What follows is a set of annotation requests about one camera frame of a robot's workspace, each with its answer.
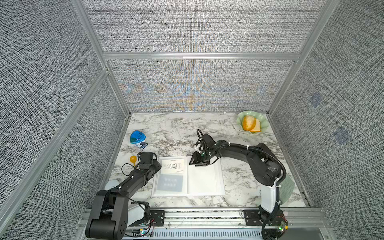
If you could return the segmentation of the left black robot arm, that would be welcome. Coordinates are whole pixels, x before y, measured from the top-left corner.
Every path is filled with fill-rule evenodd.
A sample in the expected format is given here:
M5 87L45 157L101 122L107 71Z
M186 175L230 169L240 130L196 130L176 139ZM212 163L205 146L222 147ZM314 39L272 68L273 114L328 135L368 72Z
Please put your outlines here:
M161 164L154 160L153 164L146 169L133 170L118 186L97 192L85 230L86 237L121 240L128 226L129 201L161 167Z

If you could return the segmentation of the white photo album book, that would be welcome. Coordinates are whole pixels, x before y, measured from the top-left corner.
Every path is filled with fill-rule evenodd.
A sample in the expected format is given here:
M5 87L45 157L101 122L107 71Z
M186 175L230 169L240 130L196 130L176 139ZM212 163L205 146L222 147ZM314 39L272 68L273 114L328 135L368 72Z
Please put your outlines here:
M151 197L196 197L196 196L223 196L225 195L224 178L222 166L219 161L206 167L190 166L191 157L160 157L159 163L162 165L163 159L185 160L185 172L183 174L171 174L183 176L183 190L181 192L168 192L157 190L158 178L162 174L162 169L154 176L154 183Z

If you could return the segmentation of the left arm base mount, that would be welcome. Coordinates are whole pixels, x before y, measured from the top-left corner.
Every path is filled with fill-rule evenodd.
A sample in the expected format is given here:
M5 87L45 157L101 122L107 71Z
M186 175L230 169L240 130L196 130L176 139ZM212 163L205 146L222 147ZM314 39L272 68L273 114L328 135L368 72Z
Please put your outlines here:
M163 227L165 211L154 210L148 202L132 202L128 209L129 227Z

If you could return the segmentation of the blue card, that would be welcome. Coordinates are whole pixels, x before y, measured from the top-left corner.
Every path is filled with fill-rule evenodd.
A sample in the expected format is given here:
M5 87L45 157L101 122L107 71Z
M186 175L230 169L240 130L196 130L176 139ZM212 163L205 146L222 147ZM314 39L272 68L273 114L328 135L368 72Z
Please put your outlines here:
M183 190L183 176L160 175L157 183L157 190L168 192L181 192Z

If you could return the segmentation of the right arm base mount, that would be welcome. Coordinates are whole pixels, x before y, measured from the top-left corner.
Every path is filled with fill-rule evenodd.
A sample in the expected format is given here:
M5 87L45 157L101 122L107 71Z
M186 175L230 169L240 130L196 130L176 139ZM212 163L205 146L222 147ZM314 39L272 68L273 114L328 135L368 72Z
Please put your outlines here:
M288 230L288 220L280 207L271 214L261 208L242 210L241 216L247 226L261 227L263 240L278 240Z

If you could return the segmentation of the white card grey print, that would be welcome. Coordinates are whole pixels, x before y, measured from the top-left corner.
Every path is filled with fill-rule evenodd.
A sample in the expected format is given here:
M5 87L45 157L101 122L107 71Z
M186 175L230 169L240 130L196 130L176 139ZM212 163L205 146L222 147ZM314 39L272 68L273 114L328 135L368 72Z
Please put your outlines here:
M183 174L185 172L185 160L178 159L163 159L162 174Z

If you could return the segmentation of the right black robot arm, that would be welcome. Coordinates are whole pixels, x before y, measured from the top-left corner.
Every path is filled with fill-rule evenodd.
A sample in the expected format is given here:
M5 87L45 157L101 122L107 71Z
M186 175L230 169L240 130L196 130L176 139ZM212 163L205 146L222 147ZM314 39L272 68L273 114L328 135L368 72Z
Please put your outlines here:
M205 142L200 139L198 148L191 157L190 166L207 167L221 158L230 158L247 163L261 189L260 209L268 215L275 215L280 208L280 186L287 177L287 171L280 160L264 145L245 146L220 140Z

